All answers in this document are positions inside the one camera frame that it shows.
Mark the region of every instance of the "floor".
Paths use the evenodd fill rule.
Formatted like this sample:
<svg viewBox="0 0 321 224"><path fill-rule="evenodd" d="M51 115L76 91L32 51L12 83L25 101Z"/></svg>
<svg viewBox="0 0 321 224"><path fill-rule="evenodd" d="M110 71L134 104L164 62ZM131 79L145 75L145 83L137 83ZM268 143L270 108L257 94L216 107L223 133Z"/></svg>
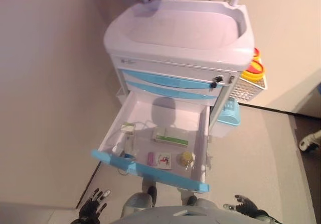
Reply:
<svg viewBox="0 0 321 224"><path fill-rule="evenodd" d="M304 117L295 117L294 134L296 139L301 140L306 135L314 133L321 129L321 121L307 119ZM320 150L304 153L301 157L309 183L316 223L321 223L321 152Z"/></svg>
<svg viewBox="0 0 321 224"><path fill-rule="evenodd" d="M295 125L294 117L246 106L241 106L240 114L239 127L208 144L206 182L211 189L197 196L222 208L225 203L236 204L234 195L242 194L284 224L316 223L305 165L296 145L295 129L300 124ZM157 206L181 205L189 195L164 184L156 186ZM100 217L107 224L120 217L132 194L141 191L141 178L120 175L102 164L85 199L97 187L112 190ZM70 223L77 214L77 210L56 210L48 223Z"/></svg>

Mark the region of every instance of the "drawer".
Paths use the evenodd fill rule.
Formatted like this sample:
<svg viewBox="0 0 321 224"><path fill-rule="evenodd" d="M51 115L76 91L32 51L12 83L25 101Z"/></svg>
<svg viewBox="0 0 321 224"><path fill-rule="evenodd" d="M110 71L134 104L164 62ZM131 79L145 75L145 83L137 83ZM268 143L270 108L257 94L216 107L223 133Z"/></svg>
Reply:
<svg viewBox="0 0 321 224"><path fill-rule="evenodd" d="M214 103L216 102L216 97L214 96L207 96L207 95L195 94L195 93L190 93L185 91L172 90L167 87L156 87L156 86L150 86L150 85L145 85L145 84L130 82L130 81L126 81L126 86L130 91L141 92L145 94L152 93L153 95L156 95L156 96L171 97L176 100L190 102L194 104L213 106Z"/></svg>
<svg viewBox="0 0 321 224"><path fill-rule="evenodd" d="M132 91L99 149L94 150L92 155L133 175L191 191L207 192L209 186L204 182L209 112L208 106ZM126 136L120 130L125 122L135 124L135 161L118 157L118 154L113 152L115 146L125 141ZM155 127L185 131L184 138L188 140L188 146L152 140ZM195 156L192 166L188 168L179 163L183 151L190 151ZM148 166L149 152L170 153L171 169L162 170Z"/></svg>
<svg viewBox="0 0 321 224"><path fill-rule="evenodd" d="M126 57L119 57L111 55L111 59L116 69L125 69L132 71L144 71L147 73L157 73L161 75L168 75L171 77L191 79L196 81L203 81L206 83L213 82L217 76L222 76L223 81L219 85L229 85L229 80L236 72L215 70L209 68L193 67L191 65L183 65L169 62L159 62L141 59L128 59Z"/></svg>
<svg viewBox="0 0 321 224"><path fill-rule="evenodd" d="M211 88L211 84L203 81L187 80L177 77L162 76L139 71L122 70L122 75L126 82L135 82L139 84L163 87L166 89L189 92L204 96L213 96L217 98L221 92L222 86L217 85Z"/></svg>

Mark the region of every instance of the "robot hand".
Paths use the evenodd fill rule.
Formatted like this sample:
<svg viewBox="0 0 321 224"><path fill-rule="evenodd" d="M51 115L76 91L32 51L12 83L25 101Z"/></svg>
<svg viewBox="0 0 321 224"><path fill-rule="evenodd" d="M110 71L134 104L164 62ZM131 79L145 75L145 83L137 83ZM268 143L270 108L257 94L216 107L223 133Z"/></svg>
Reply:
<svg viewBox="0 0 321 224"><path fill-rule="evenodd" d="M258 212L257 206L252 202L249 198L243 196L243 195L235 195L235 198L238 202L241 204L239 205L230 205L230 204L224 204L223 207L227 210L235 210L243 215L248 215L249 217L255 218Z"/></svg>
<svg viewBox="0 0 321 224"><path fill-rule="evenodd" d="M247 215L249 217L262 220L267 223L280 223L275 218L269 216L269 214L266 211L258 209L257 206L254 204L254 202L252 202L249 198L243 195L235 195L235 198L241 204L239 205L224 204L223 207L226 210L234 210L242 213L243 215Z"/></svg>
<svg viewBox="0 0 321 224"><path fill-rule="evenodd" d="M86 203L80 208L79 211L79 218L74 220L71 224L100 224L99 216L101 212L107 206L107 203L104 203L99 210L98 207L100 206L101 202L109 196L111 193L110 190L99 191L99 188L95 189Z"/></svg>

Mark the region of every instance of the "blue drawer handle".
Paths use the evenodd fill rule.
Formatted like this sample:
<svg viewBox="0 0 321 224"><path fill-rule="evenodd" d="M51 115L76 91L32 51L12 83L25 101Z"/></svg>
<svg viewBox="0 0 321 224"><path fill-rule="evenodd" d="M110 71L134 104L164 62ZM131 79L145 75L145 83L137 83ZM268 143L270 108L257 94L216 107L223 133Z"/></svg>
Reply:
<svg viewBox="0 0 321 224"><path fill-rule="evenodd" d="M194 190L199 192L208 192L210 190L209 185L201 181L192 180L168 171L156 169L131 160L126 160L124 158L108 154L106 152L93 150L91 154L93 157L101 160L102 162L127 171L127 173L133 175L146 177L157 182L187 190Z"/></svg>
<svg viewBox="0 0 321 224"><path fill-rule="evenodd" d="M177 88L190 88L190 89L208 89L211 88L210 83L199 82L194 80L186 80L176 77L167 77L167 76L159 76L150 73L143 72L135 72L129 70L123 70L124 73L138 78L140 80L166 86L166 87L177 87Z"/></svg>
<svg viewBox="0 0 321 224"><path fill-rule="evenodd" d="M191 92L182 92L182 91L176 91L176 90L171 90L171 89L167 89L167 88L148 86L148 85L137 83L137 82L131 82L131 81L126 81L126 82L129 85L132 85L134 87L138 87L142 90L145 90L145 91L148 91L151 93L155 93L158 95L162 95L162 96L167 96L167 97L195 99L195 100L206 100L206 99L215 99L216 98L214 96L207 96L207 95L201 95L201 94L196 94L196 93L191 93Z"/></svg>

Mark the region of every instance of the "baseboard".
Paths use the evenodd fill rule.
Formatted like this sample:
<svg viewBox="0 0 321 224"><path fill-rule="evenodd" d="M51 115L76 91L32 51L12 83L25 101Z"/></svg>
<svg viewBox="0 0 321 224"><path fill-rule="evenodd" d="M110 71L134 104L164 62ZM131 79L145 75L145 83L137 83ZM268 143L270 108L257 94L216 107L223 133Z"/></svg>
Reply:
<svg viewBox="0 0 321 224"><path fill-rule="evenodd" d="M280 113L280 114L292 115L292 116L296 116L296 117L302 117L302 118L308 118L308 119L320 120L321 121L321 118L318 118L318 117L302 115L302 114L292 113L292 112L287 112L287 111L281 111L281 110L274 109L274 108L269 108L269 107L261 107L261 106L256 106L256 105L250 105L250 104L247 104L247 103L240 103L240 102L239 102L239 105L246 106L246 107L258 108L258 109L267 110L267 111L272 111L272 112L276 112L276 113Z"/></svg>

